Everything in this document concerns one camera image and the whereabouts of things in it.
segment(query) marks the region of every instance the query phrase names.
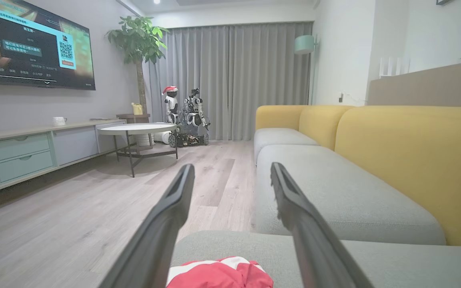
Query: lamp shade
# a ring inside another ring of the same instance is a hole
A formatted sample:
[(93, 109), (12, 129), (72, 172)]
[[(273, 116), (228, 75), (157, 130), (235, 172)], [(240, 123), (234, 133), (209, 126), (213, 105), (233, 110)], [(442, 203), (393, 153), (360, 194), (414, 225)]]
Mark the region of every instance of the lamp shade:
[(303, 35), (295, 39), (295, 54), (314, 52), (316, 40), (312, 35)]

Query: gray sofa cushion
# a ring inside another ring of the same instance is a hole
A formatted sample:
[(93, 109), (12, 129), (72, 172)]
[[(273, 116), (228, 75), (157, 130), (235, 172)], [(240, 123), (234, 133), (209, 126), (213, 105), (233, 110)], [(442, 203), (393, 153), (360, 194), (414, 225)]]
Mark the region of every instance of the gray sofa cushion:
[(289, 128), (263, 128), (254, 135), (254, 153), (257, 157), (261, 149), (275, 144), (318, 145), (309, 136)]
[(289, 235), (277, 219), (272, 162), (284, 164), (339, 239), (445, 245), (437, 220), (381, 179), (321, 146), (274, 145), (257, 162), (256, 231)]
[[(461, 287), (461, 247), (343, 241), (375, 288)], [(241, 256), (257, 261), (275, 288), (302, 288), (290, 236), (231, 231), (188, 235), (174, 250), (172, 266)]]

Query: yellow watering can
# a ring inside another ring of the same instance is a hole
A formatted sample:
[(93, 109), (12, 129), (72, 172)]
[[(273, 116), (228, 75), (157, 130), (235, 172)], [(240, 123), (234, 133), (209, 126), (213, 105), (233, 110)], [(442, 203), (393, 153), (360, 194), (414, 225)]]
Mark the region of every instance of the yellow watering can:
[(134, 104), (134, 103), (131, 103), (131, 105), (133, 106), (133, 113), (135, 115), (143, 115), (143, 106), (142, 105)]

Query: wooden floor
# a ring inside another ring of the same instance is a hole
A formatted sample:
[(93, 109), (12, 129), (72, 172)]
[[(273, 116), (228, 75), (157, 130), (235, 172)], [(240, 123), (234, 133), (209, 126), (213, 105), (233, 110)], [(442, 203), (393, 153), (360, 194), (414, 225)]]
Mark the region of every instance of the wooden floor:
[(194, 164), (187, 223), (251, 231), (255, 165), (251, 142), (211, 142), (144, 159), (101, 156), (0, 191), (0, 288), (97, 287), (179, 168)]

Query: red hat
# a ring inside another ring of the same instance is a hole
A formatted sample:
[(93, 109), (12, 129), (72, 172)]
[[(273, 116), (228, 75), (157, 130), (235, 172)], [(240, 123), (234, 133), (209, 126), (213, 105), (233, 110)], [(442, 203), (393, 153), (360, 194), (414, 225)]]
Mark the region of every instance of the red hat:
[(177, 89), (177, 87), (168, 86), (168, 87), (165, 88), (165, 90), (163, 91), (163, 93), (161, 95), (163, 95), (166, 92), (177, 92), (177, 91), (179, 91), (179, 89)]

